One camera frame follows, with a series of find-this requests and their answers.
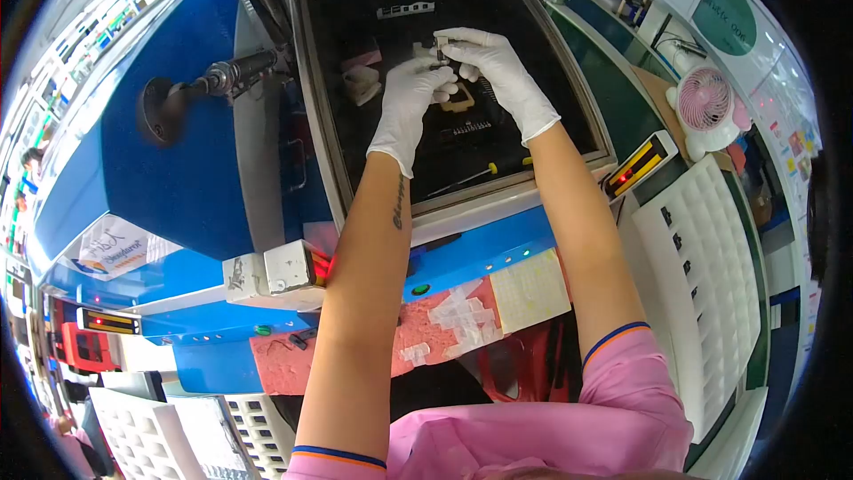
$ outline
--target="green button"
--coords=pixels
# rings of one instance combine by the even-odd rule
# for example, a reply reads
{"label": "green button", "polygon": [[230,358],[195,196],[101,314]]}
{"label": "green button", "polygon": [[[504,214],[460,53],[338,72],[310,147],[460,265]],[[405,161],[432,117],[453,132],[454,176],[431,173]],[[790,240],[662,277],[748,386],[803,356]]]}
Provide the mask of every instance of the green button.
{"label": "green button", "polygon": [[412,290],[412,295],[414,295],[414,296],[425,295],[429,291],[430,287],[432,287],[430,284],[418,285],[417,287],[415,287]]}

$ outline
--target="machine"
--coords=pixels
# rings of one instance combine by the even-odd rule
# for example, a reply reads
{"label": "machine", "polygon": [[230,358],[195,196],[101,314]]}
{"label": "machine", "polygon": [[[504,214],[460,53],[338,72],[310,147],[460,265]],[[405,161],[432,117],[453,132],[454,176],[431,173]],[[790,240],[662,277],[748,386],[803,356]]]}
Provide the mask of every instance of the machine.
{"label": "machine", "polygon": [[[172,345],[186,391],[259,392],[249,339],[316,326],[315,311],[229,304],[223,263],[233,272],[239,256],[299,240],[334,254],[385,73],[432,47],[433,30],[506,35],[590,171],[600,179],[616,166],[598,106],[539,0],[155,6],[71,102],[67,123],[95,121],[48,156],[28,255],[54,297],[141,317],[147,340]],[[464,80],[424,121],[407,302],[554,246],[522,163],[529,154],[487,81]]]}

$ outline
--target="yellow-handled screwdriver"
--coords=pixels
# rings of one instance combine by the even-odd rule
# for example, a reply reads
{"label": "yellow-handled screwdriver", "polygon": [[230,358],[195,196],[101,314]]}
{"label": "yellow-handled screwdriver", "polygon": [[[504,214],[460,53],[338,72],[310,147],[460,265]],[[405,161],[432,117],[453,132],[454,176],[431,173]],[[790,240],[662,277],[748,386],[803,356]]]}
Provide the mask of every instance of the yellow-handled screwdriver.
{"label": "yellow-handled screwdriver", "polygon": [[[499,160],[498,162],[489,162],[489,167],[486,168],[485,171],[480,171],[476,175],[468,176],[466,178],[463,178],[462,180],[453,182],[449,186],[444,186],[441,189],[437,189],[434,192],[428,193],[427,197],[432,197],[432,195],[438,195],[442,191],[447,191],[448,189],[450,189],[453,186],[459,186],[460,184],[464,184],[465,182],[467,182],[469,180],[473,180],[473,179],[477,178],[478,176],[488,175],[489,173],[492,173],[493,175],[497,175],[498,173],[502,173],[504,171],[507,171],[507,170],[513,168],[513,165],[514,165],[513,161],[511,161],[509,158]],[[523,158],[521,160],[521,165],[522,166],[533,165],[533,158],[530,156]]]}

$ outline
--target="arm tattoo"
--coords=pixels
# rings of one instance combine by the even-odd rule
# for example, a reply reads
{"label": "arm tattoo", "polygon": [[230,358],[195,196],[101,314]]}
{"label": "arm tattoo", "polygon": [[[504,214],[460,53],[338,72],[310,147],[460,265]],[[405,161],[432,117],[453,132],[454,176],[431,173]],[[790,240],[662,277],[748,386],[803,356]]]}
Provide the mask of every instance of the arm tattoo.
{"label": "arm tattoo", "polygon": [[394,226],[397,230],[403,229],[403,195],[406,188],[403,186],[403,173],[400,173],[400,182],[397,186],[397,205],[394,206]]}

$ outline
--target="white fan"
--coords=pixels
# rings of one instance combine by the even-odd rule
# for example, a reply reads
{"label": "white fan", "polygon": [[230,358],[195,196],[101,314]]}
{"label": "white fan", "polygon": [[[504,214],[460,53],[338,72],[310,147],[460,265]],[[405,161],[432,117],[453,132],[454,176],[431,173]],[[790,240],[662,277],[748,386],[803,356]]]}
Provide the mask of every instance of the white fan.
{"label": "white fan", "polygon": [[688,72],[678,88],[667,89],[666,101],[678,115],[694,162],[706,152],[726,148],[752,126],[743,101],[713,67],[699,66]]}

